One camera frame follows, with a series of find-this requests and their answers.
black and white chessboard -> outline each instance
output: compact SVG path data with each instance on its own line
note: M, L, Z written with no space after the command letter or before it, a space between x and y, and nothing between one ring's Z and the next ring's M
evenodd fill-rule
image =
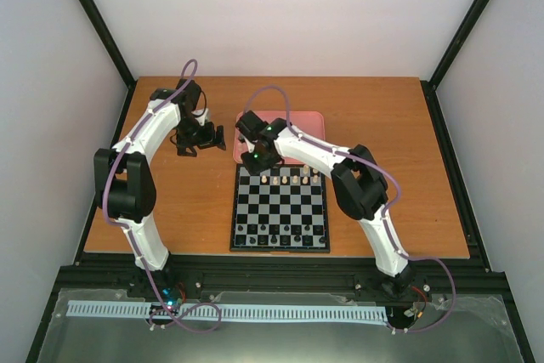
M238 165L230 250L329 252L325 176L298 165L250 176Z

brown table surface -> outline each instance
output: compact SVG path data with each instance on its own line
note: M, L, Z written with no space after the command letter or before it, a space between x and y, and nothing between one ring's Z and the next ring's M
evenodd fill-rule
M141 77L124 123L126 135L142 116L150 94L175 87L176 77ZM335 145L367 146L377 163L400 182L403 195L391 209L394 226L411 255L468 258L444 164L434 136L419 79L406 77L198 77L216 125L224 125L227 151L198 150L198 157L176 156L167 140L155 154L151 172L156 184L155 221L172 253L232 254L230 228L235 188L232 146L236 115L263 85L281 85L294 111L318 111L325 118L326 139ZM261 94L254 110L280 110L276 91ZM327 180L331 252L301 254L371 257L359 225L338 208ZM393 198L394 187L389 184ZM95 214L86 252L130 252L121 229ZM286 255L288 252L250 252Z

purple cable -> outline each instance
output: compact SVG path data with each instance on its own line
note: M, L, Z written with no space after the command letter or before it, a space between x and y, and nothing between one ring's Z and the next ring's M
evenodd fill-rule
M285 102L285 105L286 105L286 122L287 122L287 128L291 131L292 134L298 136L298 133L292 128L292 124L291 124L291 103L289 101L289 97L287 96L287 93L283 90L283 88L277 86L277 85L274 85L274 84L271 84L271 85L267 85L265 87L261 87L260 89L258 89L257 91L255 91L255 93L253 93L253 95L249 98L249 100L246 102L246 106L244 108L244 113L246 113L247 111L249 111L249 107L251 106L251 103L253 102L253 100L260 94L262 93L263 91L266 91L268 89L275 89L276 91L279 91L280 94L283 96L283 100ZM448 308L447 312L444 314L444 316L442 316L439 320L437 320L436 322L434 322L432 325L429 325L429 326L426 326L422 329L409 329L407 332L409 333L421 333L421 332L426 332L428 331L429 329L432 329L442 323L444 323L444 321L446 319L448 319L448 317L451 315L451 313L453 312L453 309L455 308L455 305L456 305L456 300L457 300L457 293L456 293L456 285L455 285L455 282L453 281L453 276L451 275L451 272L450 270L448 269L448 267L444 264L444 262L442 262L442 260L438 257L411 257L410 255L408 254L404 254L402 252L399 251L399 246L397 246L396 242L394 241L394 238L393 238L393 234L391 233L391 229L389 227L389 224L387 222L387 219L386 219L386 214L387 214L387 211L389 210L389 208L391 208L391 206L393 206L394 204L396 204L399 200L400 200L400 197L402 195L402 191L400 189L400 184L399 182L397 182L397 180L389 173L387 172L386 170L382 169L381 167L379 167L376 163L372 163L372 162L369 162L367 161L366 159L362 159L360 157L357 157L357 156L354 156L354 155L350 155L349 153L346 153L346 152L342 152L340 150L336 150L333 152L333 149L328 147L328 146L325 146L325 145L322 145L320 144L319 142L316 142L315 140L312 140L312 139L309 139L309 138L306 138L304 136L302 136L300 138L301 140L303 140L304 142L312 145L312 146L315 146L316 148L320 148L326 152L329 152L329 153L333 153L334 155L339 155L339 156L342 156L342 157L346 157L352 161L356 161L356 162L359 162L359 163L362 163L363 165L366 165L368 167L371 167L372 169L374 170L377 170L378 172L380 172L381 174L383 174L383 176L385 176L387 179L389 179L389 181L393 184L393 186L395 187L395 189L397 190L397 194L396 196L393 198L392 201L390 201L389 203L387 203L384 207L383 207L383 210L382 210L382 219L383 219L383 225L385 227L385 232L388 236L388 239L389 241L391 241L391 245L393 246L394 250L404 259L408 260L408 261L424 261L424 260L431 260L431 261L434 261L436 263L438 263L445 271L446 275L448 276L448 279L450 280L450 284L451 284L451 306Z
M133 140L134 138L136 138L136 136L138 136L138 133L140 132L140 130L153 117L154 114L156 114L164 105L166 105L172 99L174 99L178 95L180 95L185 90L185 88L187 88L187 86L189 85L189 82L195 78L196 68L198 67L198 63L196 62L195 59L189 60L189 61L187 61L185 63L184 69L181 71L181 77L183 78L185 76L185 71L187 70L187 67L191 63L194 64L194 68L193 68L193 71L190 73L190 76L184 82L184 84L181 87L179 87L172 95L170 95L168 98L166 98L164 101L162 101L158 106L156 106L153 109L153 113L149 113L146 116L144 116L144 118L140 121L140 123L136 126L136 128L134 128L134 130L128 136L131 140ZM180 317L176 317L172 313L172 311L167 307L164 300L162 299L161 294L159 293L159 290L156 287L156 283L155 283L155 280L153 279L153 275L151 274L150 267L147 264L147 260L143 257L142 252L140 251L140 249L138 247L138 243L136 242L136 239L134 238L134 234L130 230L130 227L127 224L118 223L118 222L112 221L110 219L110 216L109 216L109 213L108 213L108 197L110 196L111 184L113 183L113 178L115 177L116 170L119 167L119 163L121 162L121 159L122 159L123 155L127 152L128 148L130 147L130 144L131 144L131 142L128 141L121 148L121 150L117 154L117 157L116 157L115 161L113 161L113 164L111 165L110 174L108 174L108 179L106 180L105 188L104 188L104 195L102 197L102 213L104 215L104 220L105 220L105 222L107 224L121 227L127 233L127 237L130 240L130 243L131 243L131 245L132 245L132 247L134 249L134 252L136 253L136 257L140 258L140 260L142 261L142 265L144 266L145 273L147 274L147 278L150 280L151 288L153 289L153 292L155 293L155 296L157 297L157 299L158 299L159 303L161 304L162 308L164 309L164 311L172 319L172 322L170 322L170 323L178 325L178 326L184 328L188 332L193 332L193 333L209 333L209 332L212 332L215 329L217 329L218 326L221 324L221 316L222 316L221 309L215 303L199 303L199 304L187 309ZM216 309L218 311L218 320L217 320L216 324L213 327L211 327L209 329L206 329L205 331L197 331L196 329L192 329L191 327L186 326L181 321L181 319L184 318L190 311L192 311L192 310L194 310L196 308L204 307L204 306L210 306L210 307L212 307L212 308L214 308L214 309Z

